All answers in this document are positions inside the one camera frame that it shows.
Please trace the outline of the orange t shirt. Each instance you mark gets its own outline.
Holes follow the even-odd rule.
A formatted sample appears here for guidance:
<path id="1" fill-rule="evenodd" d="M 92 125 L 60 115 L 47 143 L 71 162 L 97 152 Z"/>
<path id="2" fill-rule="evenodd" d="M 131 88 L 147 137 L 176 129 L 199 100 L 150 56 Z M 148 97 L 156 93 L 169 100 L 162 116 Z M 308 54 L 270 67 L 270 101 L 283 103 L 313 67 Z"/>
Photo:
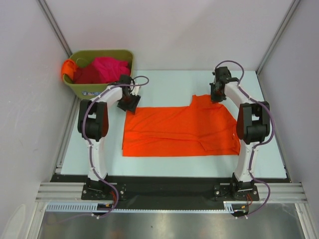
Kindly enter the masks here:
<path id="1" fill-rule="evenodd" d="M 127 113 L 125 157 L 239 155 L 236 119 L 209 95 L 192 96 L 184 107 L 142 107 Z"/>
<path id="2" fill-rule="evenodd" d="M 61 78 L 63 79 L 64 75 L 68 76 L 71 80 L 74 79 L 74 74 L 78 69 L 78 65 L 72 59 L 67 59 L 64 61 L 61 67 Z"/>

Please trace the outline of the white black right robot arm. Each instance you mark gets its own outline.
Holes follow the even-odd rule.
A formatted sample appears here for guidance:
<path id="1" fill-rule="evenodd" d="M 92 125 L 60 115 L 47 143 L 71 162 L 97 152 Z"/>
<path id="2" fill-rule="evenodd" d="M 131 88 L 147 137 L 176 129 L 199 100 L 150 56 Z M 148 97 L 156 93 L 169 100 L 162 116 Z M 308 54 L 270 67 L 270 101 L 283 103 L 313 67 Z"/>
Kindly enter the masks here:
<path id="1" fill-rule="evenodd" d="M 230 195 L 241 200 L 252 190 L 257 181 L 253 175 L 257 147 L 262 145 L 271 131 L 271 117 L 268 102 L 259 102 L 246 93 L 240 85 L 240 78 L 232 77 L 226 66 L 218 64 L 213 71 L 214 81 L 210 83 L 210 98 L 214 103 L 230 99 L 238 108 L 236 134 L 240 139 L 240 153 L 237 167 L 230 183 Z"/>

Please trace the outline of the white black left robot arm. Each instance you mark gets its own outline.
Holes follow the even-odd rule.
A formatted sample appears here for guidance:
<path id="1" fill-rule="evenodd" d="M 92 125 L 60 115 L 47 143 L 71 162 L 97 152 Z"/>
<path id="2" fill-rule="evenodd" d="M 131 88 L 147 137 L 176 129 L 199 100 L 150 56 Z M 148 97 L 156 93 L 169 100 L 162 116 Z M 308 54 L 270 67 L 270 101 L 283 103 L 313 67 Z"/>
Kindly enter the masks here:
<path id="1" fill-rule="evenodd" d="M 104 159 L 104 140 L 109 131 L 108 110 L 116 105 L 125 112 L 135 113 L 141 96 L 138 95 L 141 86 L 149 83 L 137 83 L 137 77 L 121 75 L 119 81 L 109 84 L 106 89 L 89 100 L 81 100 L 77 129 L 86 141 L 89 151 L 89 173 L 91 181 L 98 182 L 93 187 L 93 194 L 99 199 L 109 196 L 110 186 L 102 182 L 108 175 Z"/>

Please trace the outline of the pink t shirt in bin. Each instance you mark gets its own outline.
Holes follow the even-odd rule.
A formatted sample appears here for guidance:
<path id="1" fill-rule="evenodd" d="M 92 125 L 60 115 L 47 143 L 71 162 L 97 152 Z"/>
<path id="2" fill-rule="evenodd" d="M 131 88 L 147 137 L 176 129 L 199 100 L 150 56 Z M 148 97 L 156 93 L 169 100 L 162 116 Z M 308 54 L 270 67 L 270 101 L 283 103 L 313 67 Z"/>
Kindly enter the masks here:
<path id="1" fill-rule="evenodd" d="M 96 83 L 109 84 L 119 81 L 122 75 L 130 75 L 128 61 L 117 60 L 112 57 L 97 57 L 92 66 L 98 72 Z"/>

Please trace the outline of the dark red t shirt in bin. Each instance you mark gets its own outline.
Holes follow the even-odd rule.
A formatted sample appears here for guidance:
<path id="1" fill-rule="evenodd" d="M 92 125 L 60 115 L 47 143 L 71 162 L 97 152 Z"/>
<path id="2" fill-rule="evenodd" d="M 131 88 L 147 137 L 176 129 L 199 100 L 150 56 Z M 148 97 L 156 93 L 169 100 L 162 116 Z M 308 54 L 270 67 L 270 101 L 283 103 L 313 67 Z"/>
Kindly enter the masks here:
<path id="1" fill-rule="evenodd" d="M 74 84 L 104 84 L 100 72 L 89 64 L 83 68 L 77 68 L 73 76 Z"/>

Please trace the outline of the orange t shirt on bin edge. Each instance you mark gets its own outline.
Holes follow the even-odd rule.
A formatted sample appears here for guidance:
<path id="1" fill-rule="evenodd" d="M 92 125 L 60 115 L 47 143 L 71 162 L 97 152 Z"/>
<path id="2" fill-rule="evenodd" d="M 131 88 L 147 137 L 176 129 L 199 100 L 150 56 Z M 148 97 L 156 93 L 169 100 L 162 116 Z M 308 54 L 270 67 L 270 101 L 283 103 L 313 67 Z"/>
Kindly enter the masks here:
<path id="1" fill-rule="evenodd" d="M 74 79 L 74 74 L 78 69 L 78 65 L 72 59 L 67 59 L 64 61 L 61 67 L 61 78 L 63 79 L 64 75 L 68 76 L 71 80 Z"/>

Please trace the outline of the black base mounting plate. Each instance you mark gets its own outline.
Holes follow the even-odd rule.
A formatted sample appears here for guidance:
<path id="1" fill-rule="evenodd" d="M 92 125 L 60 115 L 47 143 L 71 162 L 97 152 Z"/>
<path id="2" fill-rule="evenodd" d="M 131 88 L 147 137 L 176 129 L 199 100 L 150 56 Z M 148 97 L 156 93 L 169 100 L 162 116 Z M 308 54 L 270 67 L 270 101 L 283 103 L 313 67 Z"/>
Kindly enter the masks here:
<path id="1" fill-rule="evenodd" d="M 223 202 L 261 203 L 271 193 L 270 183 L 288 179 L 258 179 L 252 190 L 235 191 L 230 178 L 109 176 L 109 185 L 83 175 L 55 174 L 50 182 L 84 183 L 81 201 L 118 201 L 120 209 L 207 210 Z"/>

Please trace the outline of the aluminium front rail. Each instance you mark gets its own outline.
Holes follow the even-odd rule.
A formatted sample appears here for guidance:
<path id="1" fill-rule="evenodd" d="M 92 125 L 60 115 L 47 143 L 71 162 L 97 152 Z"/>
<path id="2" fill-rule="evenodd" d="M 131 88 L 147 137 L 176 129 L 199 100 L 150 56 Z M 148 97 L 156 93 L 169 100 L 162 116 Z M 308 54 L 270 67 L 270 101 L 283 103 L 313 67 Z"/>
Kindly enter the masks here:
<path id="1" fill-rule="evenodd" d="M 307 197 L 301 183 L 270 183 L 269 203 L 307 203 Z M 79 202 L 84 183 L 41 183 L 36 202 Z"/>

